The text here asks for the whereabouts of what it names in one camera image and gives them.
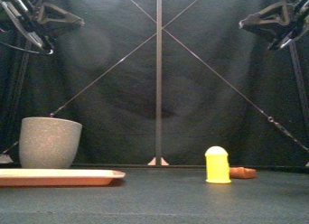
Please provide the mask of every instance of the gray planter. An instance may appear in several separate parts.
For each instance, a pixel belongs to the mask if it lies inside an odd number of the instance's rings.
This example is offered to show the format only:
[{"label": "gray planter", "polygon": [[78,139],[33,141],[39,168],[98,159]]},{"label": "gray planter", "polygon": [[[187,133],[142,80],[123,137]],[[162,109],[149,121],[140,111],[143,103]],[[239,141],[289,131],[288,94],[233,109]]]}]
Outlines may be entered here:
[{"label": "gray planter", "polygon": [[66,169],[71,166],[80,142],[82,124],[51,117],[21,121],[19,160],[23,168]]}]

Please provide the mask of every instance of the cable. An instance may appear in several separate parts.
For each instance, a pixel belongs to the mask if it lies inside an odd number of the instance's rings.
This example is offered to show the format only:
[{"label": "cable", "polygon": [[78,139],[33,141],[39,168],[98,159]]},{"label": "cable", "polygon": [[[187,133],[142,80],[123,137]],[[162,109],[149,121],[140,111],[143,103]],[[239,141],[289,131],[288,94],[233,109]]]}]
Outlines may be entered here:
[{"label": "cable", "polygon": [[27,52],[29,54],[39,54],[39,55],[51,55],[51,54],[54,54],[54,50],[52,49],[50,50],[50,52],[39,52],[39,51],[25,50],[25,49],[20,48],[20,47],[9,45],[5,42],[0,42],[0,45],[5,46],[5,47],[8,47],[8,48],[11,48],[11,49],[13,49],[16,51]]}]

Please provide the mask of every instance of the black backdrop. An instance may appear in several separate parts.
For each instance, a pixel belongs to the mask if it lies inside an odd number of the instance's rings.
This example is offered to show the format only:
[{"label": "black backdrop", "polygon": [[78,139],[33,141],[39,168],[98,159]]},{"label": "black backdrop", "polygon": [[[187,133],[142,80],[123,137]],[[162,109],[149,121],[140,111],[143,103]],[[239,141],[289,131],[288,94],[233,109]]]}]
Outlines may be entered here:
[{"label": "black backdrop", "polygon": [[[19,139],[21,118],[48,116],[108,71],[56,114],[83,124],[75,163],[147,164],[159,154],[171,165],[203,165],[206,149],[219,145],[231,165],[305,166],[304,149],[241,96],[308,143],[290,50],[268,51],[238,27],[278,0],[198,0],[191,6],[195,0],[162,0],[159,78],[157,0],[46,1],[86,25],[56,40],[52,56],[0,47],[4,149]],[[15,34],[1,40],[17,42]],[[304,37],[297,50],[308,85],[306,43]],[[11,155],[17,162],[17,148]]]}]

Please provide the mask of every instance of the vertical pole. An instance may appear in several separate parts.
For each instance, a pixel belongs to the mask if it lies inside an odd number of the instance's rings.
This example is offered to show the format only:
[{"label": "vertical pole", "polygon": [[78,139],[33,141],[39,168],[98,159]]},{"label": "vertical pole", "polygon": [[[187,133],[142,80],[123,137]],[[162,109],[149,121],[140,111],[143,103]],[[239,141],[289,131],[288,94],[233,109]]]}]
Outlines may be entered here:
[{"label": "vertical pole", "polygon": [[162,165],[162,0],[157,0],[155,165]]}]

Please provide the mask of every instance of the pink tray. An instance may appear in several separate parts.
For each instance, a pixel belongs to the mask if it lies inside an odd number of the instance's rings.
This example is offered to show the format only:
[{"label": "pink tray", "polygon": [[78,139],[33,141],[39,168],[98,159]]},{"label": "pink tray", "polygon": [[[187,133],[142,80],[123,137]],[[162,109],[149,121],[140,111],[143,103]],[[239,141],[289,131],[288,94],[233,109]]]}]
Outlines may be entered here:
[{"label": "pink tray", "polygon": [[111,170],[0,169],[0,187],[102,186],[124,175]]}]

